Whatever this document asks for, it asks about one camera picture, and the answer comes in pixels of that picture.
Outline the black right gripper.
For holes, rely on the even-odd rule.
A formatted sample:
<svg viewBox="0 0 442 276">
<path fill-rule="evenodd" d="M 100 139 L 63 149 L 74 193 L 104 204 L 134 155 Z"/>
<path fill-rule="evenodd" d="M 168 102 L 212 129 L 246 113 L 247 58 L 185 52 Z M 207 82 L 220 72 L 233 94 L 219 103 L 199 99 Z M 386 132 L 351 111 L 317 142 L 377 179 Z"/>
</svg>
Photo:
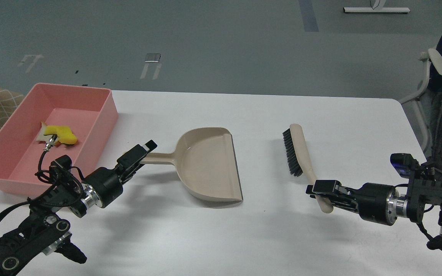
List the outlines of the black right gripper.
<svg viewBox="0 0 442 276">
<path fill-rule="evenodd" d="M 387 226 L 392 226 L 396 221 L 388 206 L 395 192 L 393 186 L 376 183 L 365 183 L 356 190 L 342 186 L 338 180 L 316 180 L 306 188 L 306 194 L 310 196 L 327 198 L 336 208 L 358 212 L 365 221 Z"/>
</svg>

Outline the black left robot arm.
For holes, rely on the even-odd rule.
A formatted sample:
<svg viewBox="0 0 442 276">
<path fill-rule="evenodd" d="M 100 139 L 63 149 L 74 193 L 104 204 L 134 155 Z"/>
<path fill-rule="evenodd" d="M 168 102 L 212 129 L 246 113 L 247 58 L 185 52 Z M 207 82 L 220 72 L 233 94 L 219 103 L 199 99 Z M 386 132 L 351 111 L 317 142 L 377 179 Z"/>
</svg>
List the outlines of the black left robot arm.
<svg viewBox="0 0 442 276">
<path fill-rule="evenodd" d="M 0 213 L 0 222 L 21 206 L 29 207 L 29 215 L 17 228 L 0 237 L 0 276 L 15 276 L 39 253 L 59 253 L 73 262 L 83 264 L 86 255 L 71 241 L 71 223 L 58 216 L 58 211 L 68 208 L 78 218 L 93 207 L 105 208 L 123 193 L 123 185 L 142 167 L 142 160 L 155 148 L 149 140 L 136 145 L 117 159 L 113 169 L 100 167 L 84 177 L 72 174 L 75 166 L 69 156 L 55 159 L 47 170 L 42 162 L 51 148 L 47 143 L 42 153 L 36 176 L 50 184 L 40 196 L 15 204 Z"/>
</svg>

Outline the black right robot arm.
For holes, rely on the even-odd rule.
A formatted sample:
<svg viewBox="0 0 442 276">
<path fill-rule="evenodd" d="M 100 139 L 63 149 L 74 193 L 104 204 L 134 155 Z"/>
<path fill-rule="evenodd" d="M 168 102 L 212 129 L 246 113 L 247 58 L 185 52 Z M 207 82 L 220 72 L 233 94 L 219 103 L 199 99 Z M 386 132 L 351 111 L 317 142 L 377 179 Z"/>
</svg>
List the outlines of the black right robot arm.
<svg viewBox="0 0 442 276">
<path fill-rule="evenodd" d="M 337 180 L 317 180 L 307 187 L 306 193 L 315 199 L 328 199 L 333 207 L 358 214 L 373 223 L 393 225 L 397 218 L 407 218 L 426 236 L 427 248 L 442 251 L 442 172 L 428 163 L 420 164 L 411 154 L 394 153 L 390 163 L 407 180 L 402 184 L 406 193 L 401 195 L 397 186 L 365 183 L 359 189 L 344 187 Z M 437 224 L 440 234 L 433 237 L 423 225 L 429 209 L 440 208 Z"/>
</svg>

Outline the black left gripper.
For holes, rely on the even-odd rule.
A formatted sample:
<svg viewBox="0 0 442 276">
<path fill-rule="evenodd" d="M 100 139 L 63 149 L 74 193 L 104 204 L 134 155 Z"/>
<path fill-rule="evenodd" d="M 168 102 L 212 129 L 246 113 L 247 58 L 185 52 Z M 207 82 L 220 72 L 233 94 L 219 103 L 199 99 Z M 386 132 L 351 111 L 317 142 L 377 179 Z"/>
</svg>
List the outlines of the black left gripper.
<svg viewBox="0 0 442 276">
<path fill-rule="evenodd" d="M 86 176 L 81 182 L 84 188 L 81 202 L 84 206 L 88 209 L 95 205 L 99 208 L 109 206 L 123 194 L 123 184 L 131 180 L 144 166 L 141 161 L 157 146 L 153 140 L 149 140 L 144 145 L 136 145 L 116 160 L 115 170 L 100 167 Z M 123 175 L 123 184 L 120 182 L 119 175 Z"/>
</svg>

